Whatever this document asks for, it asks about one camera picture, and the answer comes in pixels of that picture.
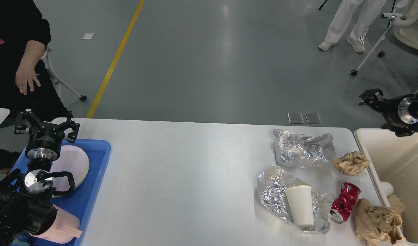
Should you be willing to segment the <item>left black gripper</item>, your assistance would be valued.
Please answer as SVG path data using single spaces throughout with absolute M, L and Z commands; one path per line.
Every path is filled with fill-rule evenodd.
M 36 103 L 33 103 L 31 108 L 18 111 L 14 134 L 30 134 L 25 150 L 25 156 L 28 159 L 46 158 L 53 162 L 60 157 L 63 139 L 70 143 L 76 141 L 80 124 L 71 119 L 73 114 L 68 111 L 65 122 L 54 126 L 52 131 L 41 131 L 42 120 L 34 114 L 35 108 Z M 68 129 L 71 129 L 72 132 L 66 134 L 65 131 Z

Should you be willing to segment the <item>seated person's hand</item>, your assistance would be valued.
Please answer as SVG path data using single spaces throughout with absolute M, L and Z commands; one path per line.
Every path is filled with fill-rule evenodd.
M 34 66 L 31 64 L 21 63 L 19 65 L 15 74 L 15 83 L 19 92 L 23 95 L 27 95 L 28 92 L 33 92 L 34 86 L 41 87 Z

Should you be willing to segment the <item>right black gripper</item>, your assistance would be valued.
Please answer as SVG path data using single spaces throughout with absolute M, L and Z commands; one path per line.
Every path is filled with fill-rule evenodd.
M 411 136 L 418 132 L 418 100 L 414 96 L 384 99 L 381 89 L 364 91 L 359 106 L 368 106 L 373 110 L 383 110 L 386 123 L 382 129 L 395 133 L 397 137 Z

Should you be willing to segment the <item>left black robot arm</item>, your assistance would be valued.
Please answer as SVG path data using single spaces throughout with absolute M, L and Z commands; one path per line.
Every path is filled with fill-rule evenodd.
M 14 133 L 29 134 L 25 156 L 27 173 L 16 168 L 0 181 L 0 246 L 8 246 L 17 234 L 37 235 L 45 223 L 57 216 L 50 203 L 53 195 L 68 195 L 75 189 L 69 171 L 51 172 L 60 157 L 62 141 L 75 142 L 79 123 L 68 112 L 66 121 L 54 124 L 42 121 L 33 109 L 17 113 Z

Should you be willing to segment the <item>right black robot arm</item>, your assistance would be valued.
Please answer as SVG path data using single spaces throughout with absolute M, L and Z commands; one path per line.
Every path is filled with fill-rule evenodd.
M 360 95 L 360 106 L 368 106 L 379 112 L 386 123 L 381 129 L 388 129 L 398 137 L 418 133 L 418 92 L 401 97 L 386 99 L 380 89 L 370 89 Z

